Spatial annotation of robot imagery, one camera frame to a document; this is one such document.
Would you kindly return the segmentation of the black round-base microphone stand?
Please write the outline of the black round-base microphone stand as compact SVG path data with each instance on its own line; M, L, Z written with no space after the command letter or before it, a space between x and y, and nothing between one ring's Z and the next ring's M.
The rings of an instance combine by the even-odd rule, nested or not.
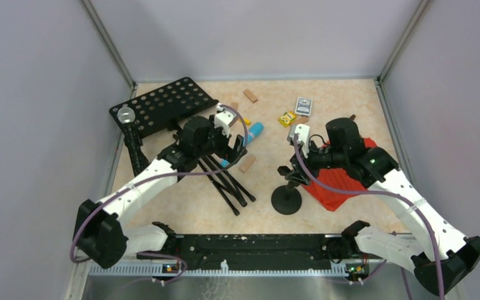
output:
M302 205L302 196L297 187L300 185L298 172L287 166L279 166L279 175L283 176L287 183L277 187L271 195L271 204L280 214L292 215L298 212Z

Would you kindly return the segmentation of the blue toy microphone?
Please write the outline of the blue toy microphone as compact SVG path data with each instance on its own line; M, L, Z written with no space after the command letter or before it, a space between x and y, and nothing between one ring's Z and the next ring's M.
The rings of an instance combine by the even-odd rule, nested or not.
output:
M223 159L221 167L227 169L229 165L236 164L242 156L247 153L247 146L255 140L263 131L264 126L261 122L256 122L251 126L249 122L245 122L244 119L239 120L241 124L241 134L237 136L237 141L234 146L234 153Z

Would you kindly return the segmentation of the red sheet music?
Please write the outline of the red sheet music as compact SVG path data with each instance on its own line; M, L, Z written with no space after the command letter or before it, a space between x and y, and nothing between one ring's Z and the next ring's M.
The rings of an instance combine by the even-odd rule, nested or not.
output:
M317 179L332 188L345 191L365 191L366 188L355 180L350 178L343 169L322 169L320 170ZM338 192L324 189L316 182L311 182L310 185L302 187L316 199L326 210L334 212L349 198L355 195L341 194Z

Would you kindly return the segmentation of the black music stand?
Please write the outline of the black music stand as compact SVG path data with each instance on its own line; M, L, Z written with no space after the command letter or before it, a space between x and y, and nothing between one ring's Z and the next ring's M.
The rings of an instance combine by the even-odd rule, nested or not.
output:
M130 107L136 114L135 123L142 140L167 129L175 132L175 142L191 117L208 118L215 115L218 104L218 100L213 99L190 77L183 77L117 104L110 108L109 113L121 129L117 113L123 107Z

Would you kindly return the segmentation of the black silver-head microphone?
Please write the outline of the black silver-head microphone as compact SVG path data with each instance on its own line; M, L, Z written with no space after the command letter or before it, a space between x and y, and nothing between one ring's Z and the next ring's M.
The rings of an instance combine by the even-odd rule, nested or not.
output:
M143 143L135 123L136 114L130 107L122 107L117 112L117 119L121 123L124 144L128 150L133 173L137 176L149 166L149 161L141 150Z

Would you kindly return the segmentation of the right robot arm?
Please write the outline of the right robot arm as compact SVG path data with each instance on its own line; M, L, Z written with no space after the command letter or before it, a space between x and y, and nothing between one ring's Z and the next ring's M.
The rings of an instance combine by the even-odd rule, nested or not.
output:
M348 117L326 124L329 142L318 146L305 124L291 127L291 169L280 168L290 183L309 185L318 172L341 169L361 186L360 194L377 196L407 227L407 240L356 221L342 232L345 255L377 256L411 271L428 292L444 299L480 261L480 237L467 236L446 221L409 181L395 159L381 147L368 147L358 125Z

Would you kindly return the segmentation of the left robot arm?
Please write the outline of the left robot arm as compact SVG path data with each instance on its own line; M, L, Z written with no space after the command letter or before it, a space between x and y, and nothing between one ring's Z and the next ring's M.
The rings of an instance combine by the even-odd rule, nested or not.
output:
M232 111L222 111L208 118L191 117L177 141L164 148L144 169L122 188L100 200L84 201L77 213L69 256L80 263L76 251L102 268L110 268L123 256L153 251L168 258L175 251L175 241L158 225L125 229L125 225L150 200L194 172L198 161L213 154L233 166L247 153L249 129L242 121L243 134L229 146L231 125L238 120Z

